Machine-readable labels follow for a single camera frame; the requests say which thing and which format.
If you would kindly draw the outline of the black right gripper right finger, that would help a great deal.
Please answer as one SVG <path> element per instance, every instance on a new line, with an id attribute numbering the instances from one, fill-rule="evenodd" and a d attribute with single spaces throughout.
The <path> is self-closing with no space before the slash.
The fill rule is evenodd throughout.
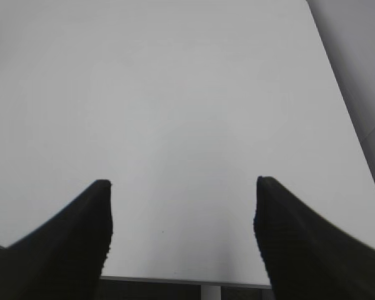
<path id="1" fill-rule="evenodd" d="M 375 249 L 273 177 L 257 178 L 253 228 L 276 299 L 375 299 Z"/>

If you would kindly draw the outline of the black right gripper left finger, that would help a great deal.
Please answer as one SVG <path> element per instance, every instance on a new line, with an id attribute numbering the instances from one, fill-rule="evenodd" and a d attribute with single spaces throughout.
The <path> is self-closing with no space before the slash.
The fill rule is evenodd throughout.
<path id="1" fill-rule="evenodd" d="M 0 299 L 94 299 L 112 235 L 111 182 L 99 179 L 33 232 L 0 246 Z"/>

